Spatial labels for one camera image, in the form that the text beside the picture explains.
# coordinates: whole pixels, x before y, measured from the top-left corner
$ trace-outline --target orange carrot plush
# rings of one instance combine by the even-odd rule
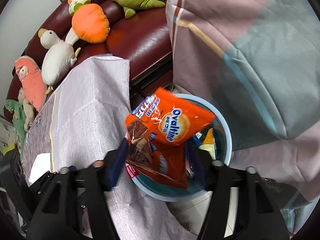
[[[69,13],[72,16],[70,36],[80,38],[89,43],[105,42],[109,34],[109,21],[100,5],[91,0],[68,0]]]

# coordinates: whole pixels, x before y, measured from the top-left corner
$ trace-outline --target white wall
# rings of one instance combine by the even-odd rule
[[[59,0],[9,0],[0,14],[0,114],[15,60],[59,4]]]

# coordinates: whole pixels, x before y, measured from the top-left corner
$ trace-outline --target tiled floor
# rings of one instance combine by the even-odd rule
[[[203,196],[184,202],[167,202],[171,213],[176,217],[180,224],[195,234],[199,234],[204,217],[211,200],[212,192]],[[233,234],[236,221],[236,211],[238,207],[238,188],[230,190],[230,205],[228,213],[228,224],[226,227],[225,237]]]

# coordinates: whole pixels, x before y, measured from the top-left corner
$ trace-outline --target gray cloth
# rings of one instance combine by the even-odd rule
[[[27,178],[36,155],[42,152],[52,152],[52,166],[59,171],[70,165],[86,168],[118,148],[130,111],[129,66],[129,60],[117,57],[90,57],[69,73],[39,113],[39,126],[34,123],[30,130],[23,159]],[[126,171],[105,196],[122,240],[196,239],[165,202],[142,192]],[[83,219],[85,234],[90,236],[86,214]]]

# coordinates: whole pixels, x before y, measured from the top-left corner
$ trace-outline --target orange snack wrapper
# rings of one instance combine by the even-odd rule
[[[158,183],[187,188],[184,142],[214,118],[212,112],[158,88],[125,120],[131,143],[126,162]]]

